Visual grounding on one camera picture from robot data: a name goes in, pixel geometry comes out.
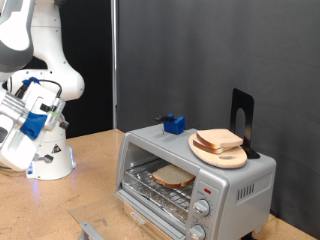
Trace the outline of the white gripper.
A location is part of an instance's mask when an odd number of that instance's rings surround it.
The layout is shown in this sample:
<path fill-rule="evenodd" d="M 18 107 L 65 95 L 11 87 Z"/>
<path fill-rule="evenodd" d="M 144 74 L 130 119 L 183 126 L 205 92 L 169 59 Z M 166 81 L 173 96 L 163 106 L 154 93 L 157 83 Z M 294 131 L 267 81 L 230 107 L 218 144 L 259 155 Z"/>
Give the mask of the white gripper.
<path fill-rule="evenodd" d="M 0 91 L 0 161 L 16 171 L 26 170 L 32 160 L 53 161 L 51 155 L 36 152 L 65 106 L 60 89 L 52 92 L 33 81 L 23 87 L 22 95 Z M 61 121 L 59 127 L 66 130 L 69 122 Z"/>

